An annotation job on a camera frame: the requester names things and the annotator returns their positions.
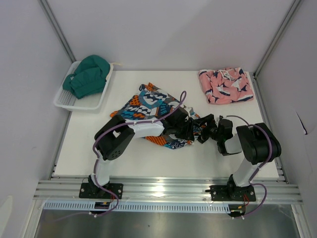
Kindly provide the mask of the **blue patterned shorts pile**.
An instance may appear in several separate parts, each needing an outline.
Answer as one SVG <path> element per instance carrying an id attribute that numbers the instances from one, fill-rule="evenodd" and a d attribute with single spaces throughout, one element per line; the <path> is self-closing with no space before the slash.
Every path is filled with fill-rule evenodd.
<path id="1" fill-rule="evenodd" d="M 124 119 L 130 120 L 159 119 L 177 108 L 179 103 L 178 99 L 155 85 L 151 83 L 142 84 L 132 98 L 121 109 L 112 112 L 110 117 L 121 115 Z M 197 140 L 206 126 L 195 126 L 194 119 L 191 119 L 193 120 L 194 138 Z M 177 139 L 174 135 L 164 135 L 163 133 L 160 136 L 145 136 L 144 138 L 169 149 L 189 146 L 195 141 Z"/>

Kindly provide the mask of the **pink shark print shorts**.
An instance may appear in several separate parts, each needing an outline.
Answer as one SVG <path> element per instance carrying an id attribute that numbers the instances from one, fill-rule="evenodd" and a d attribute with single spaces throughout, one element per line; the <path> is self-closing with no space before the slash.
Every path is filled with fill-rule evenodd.
<path id="1" fill-rule="evenodd" d="M 249 78 L 240 67 L 202 69 L 198 79 L 209 104 L 227 105 L 254 99 Z"/>

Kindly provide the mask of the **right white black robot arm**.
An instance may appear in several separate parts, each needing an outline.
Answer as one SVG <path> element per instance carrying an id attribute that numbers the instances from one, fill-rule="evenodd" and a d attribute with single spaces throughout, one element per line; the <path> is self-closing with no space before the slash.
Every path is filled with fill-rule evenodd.
<path id="1" fill-rule="evenodd" d="M 212 139 L 223 156 L 242 153 L 244 159 L 238 170 L 231 174 L 225 185 L 211 185 L 206 190 L 212 201 L 256 200 L 252 183 L 260 169 L 281 155 L 281 145 L 265 123 L 233 127 L 224 117 L 215 120 L 212 114 L 196 119 L 194 126 L 201 127 L 200 143 Z"/>

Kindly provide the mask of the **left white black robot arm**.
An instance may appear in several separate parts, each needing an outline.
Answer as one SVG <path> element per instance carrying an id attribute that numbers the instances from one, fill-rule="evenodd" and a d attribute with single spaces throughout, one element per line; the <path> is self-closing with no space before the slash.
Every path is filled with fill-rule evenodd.
<path id="1" fill-rule="evenodd" d="M 89 175 L 90 193 L 96 198 L 107 194 L 109 163 L 120 157 L 132 139 L 144 138 L 159 146 L 178 149 L 194 142 L 194 120 L 183 108 L 150 119 L 125 119 L 114 115 L 95 135 L 93 151 L 97 156 Z"/>

